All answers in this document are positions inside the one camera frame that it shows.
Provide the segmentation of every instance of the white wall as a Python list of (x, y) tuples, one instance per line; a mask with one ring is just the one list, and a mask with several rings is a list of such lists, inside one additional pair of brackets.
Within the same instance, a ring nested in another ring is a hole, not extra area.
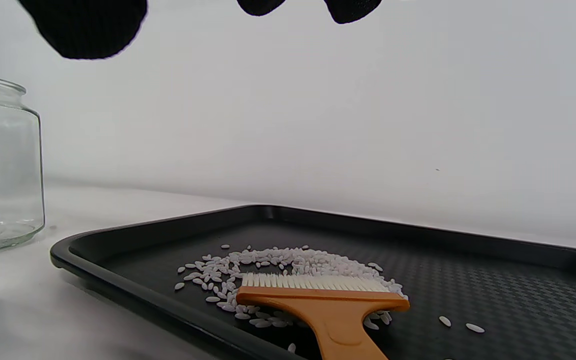
[(46, 175), (576, 246), (576, 1), (151, 0), (121, 55), (58, 57), (0, 0), (0, 76)]

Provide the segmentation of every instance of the black glove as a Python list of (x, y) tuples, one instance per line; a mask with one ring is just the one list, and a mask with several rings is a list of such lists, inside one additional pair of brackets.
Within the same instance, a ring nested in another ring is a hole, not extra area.
[[(284, 0), (237, 0), (252, 16), (264, 16)], [(338, 24), (370, 14), (382, 0), (325, 0)], [(19, 0), (41, 36), (67, 59), (104, 59), (118, 54), (137, 36), (147, 0)]]

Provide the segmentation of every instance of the white table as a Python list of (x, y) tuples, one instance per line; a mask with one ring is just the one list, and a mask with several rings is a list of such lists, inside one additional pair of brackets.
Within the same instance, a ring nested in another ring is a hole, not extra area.
[(214, 356), (87, 291), (50, 262), (83, 231), (178, 217), (242, 202), (134, 189), (46, 189), (46, 229), (0, 251), (0, 360), (204, 360)]

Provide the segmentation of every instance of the black tray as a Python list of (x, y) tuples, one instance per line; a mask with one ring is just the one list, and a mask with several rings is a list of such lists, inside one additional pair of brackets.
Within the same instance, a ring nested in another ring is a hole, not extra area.
[[(307, 244), (380, 264), (411, 303), (409, 312), (393, 313), (390, 326), (368, 330), (391, 360), (576, 360), (571, 248), (250, 205), (74, 235), (50, 255), (56, 267), (221, 358), (297, 359), (285, 350), (294, 342), (298, 356), (320, 359), (310, 329), (254, 328), (206, 303), (196, 285), (174, 292), (179, 266), (249, 244)], [(467, 322), (486, 332), (466, 329)]]

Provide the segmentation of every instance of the white bristles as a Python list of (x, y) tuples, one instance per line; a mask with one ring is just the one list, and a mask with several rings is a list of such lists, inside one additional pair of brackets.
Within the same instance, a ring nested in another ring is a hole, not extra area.
[(343, 290), (352, 292), (388, 293), (388, 287), (376, 280), (341, 275), (277, 275), (247, 273), (241, 282), (243, 287)]

